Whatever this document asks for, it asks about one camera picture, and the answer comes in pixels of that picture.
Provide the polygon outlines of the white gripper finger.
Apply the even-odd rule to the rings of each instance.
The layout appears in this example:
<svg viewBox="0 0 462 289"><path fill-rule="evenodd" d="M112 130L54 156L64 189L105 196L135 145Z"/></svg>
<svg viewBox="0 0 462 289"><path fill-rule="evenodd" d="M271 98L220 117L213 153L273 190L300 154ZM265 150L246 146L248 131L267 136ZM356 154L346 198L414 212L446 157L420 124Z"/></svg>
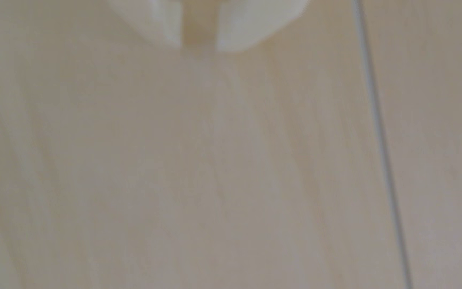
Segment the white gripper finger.
<svg viewBox="0 0 462 289"><path fill-rule="evenodd" d="M174 49L182 47L181 1L108 1L108 4L145 40Z"/></svg>
<svg viewBox="0 0 462 289"><path fill-rule="evenodd" d="M273 36L305 11L310 1L225 1L220 4L215 48L242 52Z"/></svg>

